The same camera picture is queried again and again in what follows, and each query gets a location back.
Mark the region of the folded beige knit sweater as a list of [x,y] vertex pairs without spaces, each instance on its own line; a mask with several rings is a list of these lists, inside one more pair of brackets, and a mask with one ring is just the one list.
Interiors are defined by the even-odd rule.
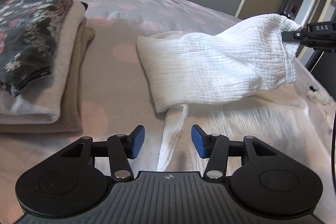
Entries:
[[50,124],[2,124],[1,133],[47,134],[76,132],[82,129],[81,122],[81,65],[88,44],[96,35],[93,28],[86,26],[84,18],[77,30],[70,69],[60,102],[60,117]]

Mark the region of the folded white sweater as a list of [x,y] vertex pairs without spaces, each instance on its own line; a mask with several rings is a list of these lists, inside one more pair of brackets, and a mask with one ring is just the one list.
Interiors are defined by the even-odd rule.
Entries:
[[51,124],[59,119],[84,14],[84,5],[74,1],[62,24],[49,76],[29,83],[16,98],[1,91],[1,124]]

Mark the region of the pile of white clothes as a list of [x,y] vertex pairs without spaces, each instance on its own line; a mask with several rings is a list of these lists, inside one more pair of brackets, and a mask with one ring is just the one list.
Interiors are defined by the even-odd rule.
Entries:
[[335,116],[335,100],[328,93],[325,94],[313,86],[309,87],[307,97],[318,108],[329,128],[332,128]]

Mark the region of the pink dotted grey bedsheet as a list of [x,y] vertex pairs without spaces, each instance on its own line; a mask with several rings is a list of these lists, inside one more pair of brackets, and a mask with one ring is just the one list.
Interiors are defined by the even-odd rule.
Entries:
[[[82,136],[91,136],[95,141],[106,140],[117,133],[128,134],[141,124],[146,131],[145,143],[138,158],[130,164],[135,172],[156,170],[165,114],[155,111],[135,47],[137,38],[169,31],[216,35],[238,21],[186,0],[78,1],[88,5],[87,24],[96,31],[81,67],[83,129],[69,134],[1,134],[1,223],[14,223],[22,216],[15,196],[19,176]],[[299,61],[298,64],[307,73],[303,84],[327,94]],[[310,106],[309,116],[330,153],[332,129],[316,106]],[[191,141],[193,124],[200,125],[196,121],[188,123],[187,136],[195,155],[206,166],[207,161],[199,158]],[[195,170],[203,172],[205,167]],[[170,168],[168,171],[193,170]],[[323,182],[323,195],[315,215],[324,223],[335,223],[331,162],[325,172],[315,173]]]

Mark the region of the white crinkle muslin garment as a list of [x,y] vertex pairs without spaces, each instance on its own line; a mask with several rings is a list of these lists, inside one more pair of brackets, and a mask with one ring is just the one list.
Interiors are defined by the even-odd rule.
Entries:
[[158,113],[166,113],[157,169],[203,169],[186,125],[238,139],[256,135],[317,172],[330,153],[309,116],[307,73],[284,31],[300,26],[281,15],[243,20],[217,35],[169,32],[140,36],[137,49]]

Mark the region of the dark floral folded garment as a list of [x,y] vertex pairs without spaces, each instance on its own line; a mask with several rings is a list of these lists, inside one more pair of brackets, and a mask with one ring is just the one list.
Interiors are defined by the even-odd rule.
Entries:
[[74,0],[1,0],[1,88],[17,97],[51,74],[60,29]]

